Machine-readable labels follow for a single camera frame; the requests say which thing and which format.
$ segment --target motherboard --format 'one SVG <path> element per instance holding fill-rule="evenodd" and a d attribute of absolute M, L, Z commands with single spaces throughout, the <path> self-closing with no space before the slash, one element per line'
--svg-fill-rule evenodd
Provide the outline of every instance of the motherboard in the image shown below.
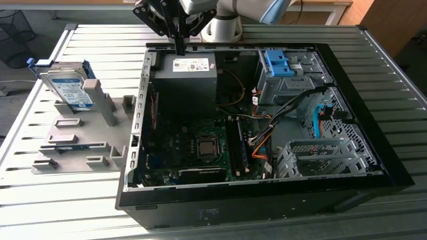
<path fill-rule="evenodd" d="M 261 160 L 248 157 L 250 129 L 244 117 L 159 123 L 147 143 L 147 186 L 260 179 Z"/>

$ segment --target wooden surface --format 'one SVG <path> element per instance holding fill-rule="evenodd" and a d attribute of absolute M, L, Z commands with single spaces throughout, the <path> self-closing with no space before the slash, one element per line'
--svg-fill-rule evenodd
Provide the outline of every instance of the wooden surface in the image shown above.
<path fill-rule="evenodd" d="M 362 25 L 394 57 L 427 24 L 425 0 L 353 0 L 340 25 Z"/>
<path fill-rule="evenodd" d="M 360 24 L 369 8 L 373 3 L 373 0 L 352 0 L 350 7 L 346 8 L 338 25 L 357 25 Z"/>
<path fill-rule="evenodd" d="M 345 5 L 350 6 L 356 0 L 302 0 L 304 5 Z M 301 1 L 297 0 L 293 5 L 300 5 Z"/>
<path fill-rule="evenodd" d="M 285 12 L 284 17 L 281 18 L 278 24 L 310 24 L 310 25 L 324 25 L 328 17 L 329 12 L 326 11 L 302 11 L 297 23 L 292 23 L 297 17 L 297 11 L 288 11 Z"/>

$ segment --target table surface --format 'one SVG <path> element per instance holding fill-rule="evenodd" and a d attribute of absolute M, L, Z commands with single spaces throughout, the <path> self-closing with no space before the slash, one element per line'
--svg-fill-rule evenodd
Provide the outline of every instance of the table surface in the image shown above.
<path fill-rule="evenodd" d="M 353 26 L 293 25 L 245 25 L 242 32 L 249 43 L 329 44 L 414 186 L 341 214 L 146 232 L 114 210 L 118 172 L 31 175 L 37 149 L 58 115 L 54 97 L 38 81 L 0 148 L 0 239 L 49 234 L 55 239 L 427 238 L 425 99 L 369 34 Z M 103 92 L 121 97 L 137 92 L 146 42 L 165 39 L 142 25 L 78 25 L 63 31 L 50 59 L 85 58 Z"/>

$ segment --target power supply label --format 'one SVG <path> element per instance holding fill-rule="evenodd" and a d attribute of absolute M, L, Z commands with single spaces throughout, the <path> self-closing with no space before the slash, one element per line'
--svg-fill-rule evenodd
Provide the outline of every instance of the power supply label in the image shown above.
<path fill-rule="evenodd" d="M 207 72 L 209 60 L 206 58 L 175 58 L 171 72 Z"/>
<path fill-rule="evenodd" d="M 82 90 L 82 83 L 77 78 L 51 79 L 58 94 L 74 108 L 89 108 L 93 102 Z"/>

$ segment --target mesh waste bin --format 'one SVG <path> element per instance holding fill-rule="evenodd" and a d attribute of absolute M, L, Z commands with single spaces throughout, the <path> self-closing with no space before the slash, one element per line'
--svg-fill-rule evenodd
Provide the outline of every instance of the mesh waste bin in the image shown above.
<path fill-rule="evenodd" d="M 0 28 L 18 41 L 30 41 L 34 37 L 34 31 L 27 23 L 21 10 L 0 10 Z"/>
<path fill-rule="evenodd" d="M 5 14 L 6 12 L 9 11 L 0 10 L 0 60 L 9 68 L 19 69 L 26 67 L 27 58 L 34 58 L 26 45 L 34 34 L 30 27 L 27 30 L 19 24 L 22 21 L 26 22 L 22 12 L 13 10 L 10 14 Z"/>

